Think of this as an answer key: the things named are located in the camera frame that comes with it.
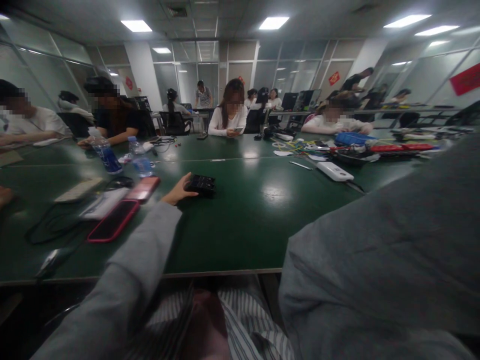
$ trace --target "hand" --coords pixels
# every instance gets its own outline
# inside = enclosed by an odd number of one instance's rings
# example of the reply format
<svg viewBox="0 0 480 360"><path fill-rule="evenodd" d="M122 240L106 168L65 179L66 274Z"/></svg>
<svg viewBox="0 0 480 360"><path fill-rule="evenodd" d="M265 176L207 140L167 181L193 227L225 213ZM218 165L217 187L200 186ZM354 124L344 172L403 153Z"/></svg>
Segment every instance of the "hand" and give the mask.
<svg viewBox="0 0 480 360"><path fill-rule="evenodd" d="M234 129L227 129L226 130L226 135L229 137L229 138L235 138L237 137L238 135L240 135L240 133L238 131L235 131Z"/></svg>
<svg viewBox="0 0 480 360"><path fill-rule="evenodd" d="M7 205L14 198L12 189L0 186L0 209Z"/></svg>
<svg viewBox="0 0 480 360"><path fill-rule="evenodd" d="M198 192L185 191L185 186L187 186L190 182L190 175L192 175L191 172L182 177L180 181L176 183L173 189L167 195L162 197L160 201L172 206L176 206L177 203L182 199L197 196L199 194Z"/></svg>
<svg viewBox="0 0 480 360"><path fill-rule="evenodd" d="M15 141L17 141L17 137L15 135L5 134L0 136L0 146L10 145Z"/></svg>
<svg viewBox="0 0 480 360"><path fill-rule="evenodd" d="M90 150L92 148L92 145L90 145L90 143L89 143L89 139L80 140L76 144L79 147L81 147L83 150Z"/></svg>

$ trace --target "fluorescent light panel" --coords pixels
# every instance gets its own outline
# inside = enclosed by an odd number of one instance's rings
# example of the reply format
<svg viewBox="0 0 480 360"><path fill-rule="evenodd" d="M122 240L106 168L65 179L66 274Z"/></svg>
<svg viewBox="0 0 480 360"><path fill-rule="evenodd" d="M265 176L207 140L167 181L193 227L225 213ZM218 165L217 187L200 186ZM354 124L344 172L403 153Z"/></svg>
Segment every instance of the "fluorescent light panel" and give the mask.
<svg viewBox="0 0 480 360"><path fill-rule="evenodd" d="M444 33L457 28L459 28L459 26L442 25L442 26L434 27L430 30L418 32L415 34L415 36L432 36L432 35L437 35L437 34Z"/></svg>
<svg viewBox="0 0 480 360"><path fill-rule="evenodd" d="M415 24L419 21L422 21L426 18L431 17L432 15L409 15L400 20L394 21L388 25L385 25L384 28L404 28L408 25Z"/></svg>
<svg viewBox="0 0 480 360"><path fill-rule="evenodd" d="M153 51L159 54L171 54L172 52L168 47L154 47Z"/></svg>
<svg viewBox="0 0 480 360"><path fill-rule="evenodd" d="M290 19L289 17L267 17L260 25L260 30L278 30Z"/></svg>
<svg viewBox="0 0 480 360"><path fill-rule="evenodd" d="M122 20L121 23L134 33L149 33L152 31L143 20Z"/></svg>

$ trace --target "man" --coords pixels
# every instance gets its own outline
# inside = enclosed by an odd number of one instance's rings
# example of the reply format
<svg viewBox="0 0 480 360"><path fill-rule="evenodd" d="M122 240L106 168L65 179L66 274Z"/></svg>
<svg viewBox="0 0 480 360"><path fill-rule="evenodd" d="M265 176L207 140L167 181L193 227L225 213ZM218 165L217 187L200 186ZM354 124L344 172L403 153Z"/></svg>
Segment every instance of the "man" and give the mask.
<svg viewBox="0 0 480 360"><path fill-rule="evenodd" d="M368 78L370 75L374 73L374 68L369 67L362 72L350 76L344 83L340 89L340 93L343 91L353 91L356 93L363 93L365 91L364 88L359 86L361 80Z"/></svg>
<svg viewBox="0 0 480 360"><path fill-rule="evenodd" d="M0 135L0 146L59 139L65 135L67 126L55 112L31 105L23 89L3 79L0 79L0 106L14 115L6 134Z"/></svg>
<svg viewBox="0 0 480 360"><path fill-rule="evenodd" d="M198 108L198 103L200 100L200 108L202 109L211 109L214 106L214 99L212 97L212 92L208 87L204 85L204 82L200 80L197 85L197 89L195 90L195 106L194 108Z"/></svg>

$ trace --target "paper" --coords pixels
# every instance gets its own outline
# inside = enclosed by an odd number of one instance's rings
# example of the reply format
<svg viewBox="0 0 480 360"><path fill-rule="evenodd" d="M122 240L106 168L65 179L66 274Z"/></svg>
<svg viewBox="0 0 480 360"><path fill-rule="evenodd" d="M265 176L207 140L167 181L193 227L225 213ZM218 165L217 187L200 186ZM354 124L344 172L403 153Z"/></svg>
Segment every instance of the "paper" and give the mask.
<svg viewBox="0 0 480 360"><path fill-rule="evenodd" d="M278 150L274 150L273 153L277 156L288 156L288 155L292 155L291 152L289 151L278 151Z"/></svg>
<svg viewBox="0 0 480 360"><path fill-rule="evenodd" d="M327 161L325 156L308 155L308 157L313 161Z"/></svg>

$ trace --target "red phone case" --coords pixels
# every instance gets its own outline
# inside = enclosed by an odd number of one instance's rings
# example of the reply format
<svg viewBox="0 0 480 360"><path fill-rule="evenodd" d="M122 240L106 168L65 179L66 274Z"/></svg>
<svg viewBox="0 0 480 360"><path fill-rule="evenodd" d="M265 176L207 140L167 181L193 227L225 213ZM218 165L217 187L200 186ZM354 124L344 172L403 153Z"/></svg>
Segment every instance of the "red phone case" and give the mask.
<svg viewBox="0 0 480 360"><path fill-rule="evenodd" d="M113 213L115 211L115 209L117 207L121 206L122 203L124 203L124 202L134 202L135 206L133 206L133 208L125 216L123 221L118 225L118 228L115 230L115 233L113 233L113 235L110 238L106 238L106 239L91 238L92 234L95 233L95 230L97 230L100 226L102 226L102 223L110 216L110 214ZM130 219L135 215L135 213L139 209L140 209L140 202L138 200L122 200L122 201L120 201L112 210L110 210L110 212L103 218L103 220L100 221L100 223L97 226L95 226L95 228L90 232L90 234L88 234L88 237L86 238L87 241L89 243L109 243L109 242L115 240L120 235L120 233L122 232L124 227L129 223Z"/></svg>
<svg viewBox="0 0 480 360"><path fill-rule="evenodd" d="M157 176L144 177L138 185L125 196L125 199L139 200L141 203L145 203L159 184L160 178Z"/></svg>

